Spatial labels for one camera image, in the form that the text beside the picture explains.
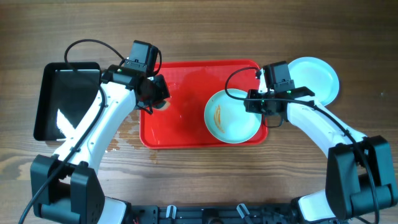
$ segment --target red tray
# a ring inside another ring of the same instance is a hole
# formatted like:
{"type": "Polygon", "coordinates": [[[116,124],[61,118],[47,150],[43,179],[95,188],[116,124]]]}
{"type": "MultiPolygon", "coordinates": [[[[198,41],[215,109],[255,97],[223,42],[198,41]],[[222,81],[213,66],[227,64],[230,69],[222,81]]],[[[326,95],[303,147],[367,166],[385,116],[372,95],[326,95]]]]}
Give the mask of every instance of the red tray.
{"type": "MultiPolygon", "coordinates": [[[[252,60],[217,60],[204,62],[163,63],[163,74],[171,97],[170,106],[155,110],[153,115],[141,111],[140,138],[151,149],[181,149],[220,146],[247,146],[259,144],[268,135],[261,125],[248,141],[228,144],[213,137],[207,130],[204,112],[207,101],[216,92],[223,90],[225,81],[233,72],[244,67],[258,67],[252,60]]],[[[248,91],[257,89],[253,70],[245,70],[231,79],[229,88],[248,91]]]]}

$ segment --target black cable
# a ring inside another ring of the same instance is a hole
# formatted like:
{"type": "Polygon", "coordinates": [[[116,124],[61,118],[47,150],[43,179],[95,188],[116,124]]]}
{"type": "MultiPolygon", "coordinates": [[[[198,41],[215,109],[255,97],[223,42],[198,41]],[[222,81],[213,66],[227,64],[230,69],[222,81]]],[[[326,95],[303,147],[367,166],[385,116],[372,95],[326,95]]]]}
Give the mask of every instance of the black cable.
{"type": "Polygon", "coordinates": [[[327,112],[321,110],[319,107],[317,107],[316,105],[311,105],[309,102],[306,101],[300,101],[300,100],[288,100],[288,99],[277,99],[277,98],[273,98],[273,99],[246,99],[246,98],[240,98],[240,97],[236,97],[233,96],[231,94],[229,94],[228,92],[228,83],[229,80],[237,73],[245,71],[245,70],[259,70],[257,67],[246,67],[246,68],[241,68],[235,72],[233,72],[226,80],[225,83],[225,93],[235,99],[235,100],[243,100],[243,101],[284,101],[284,102],[288,102],[288,103],[297,103],[300,105],[305,105],[308,106],[316,111],[319,111],[321,114],[325,115],[328,119],[330,119],[338,128],[341,129],[341,131],[344,133],[345,136],[348,137],[348,139],[353,143],[354,146],[354,150],[357,152],[357,154],[359,155],[363,166],[366,169],[366,172],[368,173],[368,179],[369,179],[369,183],[371,186],[371,192],[372,192],[372,198],[373,198],[373,206],[374,206],[374,223],[370,223],[368,221],[366,221],[365,219],[361,218],[361,217],[356,217],[358,220],[366,223],[366,224],[378,224],[380,221],[380,213],[379,213],[379,202],[377,201],[377,195],[376,195],[376,187],[374,185],[374,179],[373,179],[373,175],[371,172],[371,168],[368,164],[368,161],[365,158],[364,153],[361,151],[361,149],[358,146],[358,143],[355,141],[355,139],[352,137],[352,135],[349,133],[348,130],[346,130],[339,122],[336,121],[335,118],[333,118],[330,114],[328,114],[327,112]]]}
{"type": "MultiPolygon", "coordinates": [[[[72,43],[71,45],[69,45],[69,47],[66,49],[65,54],[63,56],[63,59],[65,60],[66,65],[77,74],[79,74],[79,71],[77,69],[73,68],[73,66],[69,63],[67,57],[68,57],[69,50],[74,45],[82,43],[82,42],[95,42],[95,43],[102,44],[102,45],[108,47],[109,49],[111,49],[114,53],[116,53],[122,59],[122,62],[125,61],[124,57],[117,50],[115,50],[113,47],[111,47],[110,45],[108,45],[108,44],[106,44],[106,43],[104,43],[102,41],[92,40],[92,39],[78,40],[78,41],[72,43]]],[[[47,178],[47,180],[39,188],[39,190],[36,192],[36,194],[32,197],[30,202],[27,204],[24,212],[22,213],[21,218],[19,219],[19,224],[23,224],[27,214],[29,213],[29,210],[32,208],[33,204],[37,201],[37,199],[39,198],[40,194],[44,191],[44,189],[48,186],[48,184],[51,183],[51,181],[53,181],[54,178],[59,175],[59,173],[62,170],[62,168],[72,158],[74,153],[79,150],[79,147],[81,146],[81,144],[83,143],[83,141],[85,140],[87,135],[90,133],[90,131],[93,129],[94,125],[96,124],[97,120],[100,118],[100,116],[102,114],[102,111],[105,108],[105,99],[106,99],[106,97],[105,97],[104,90],[101,88],[101,86],[98,83],[95,83],[93,80],[91,80],[89,78],[87,78],[87,80],[91,81],[97,87],[99,93],[101,94],[102,102],[100,104],[100,107],[99,107],[99,110],[97,112],[97,115],[95,116],[93,122],[91,122],[91,124],[88,126],[87,130],[83,133],[83,135],[81,136],[79,141],[75,144],[75,147],[73,147],[71,149],[71,151],[68,154],[68,156],[62,161],[62,163],[53,172],[51,172],[50,177],[47,178]]]]}
{"type": "Polygon", "coordinates": [[[158,53],[159,53],[159,67],[154,72],[155,75],[157,75],[160,72],[160,68],[162,67],[162,52],[158,51],[158,53]]]}

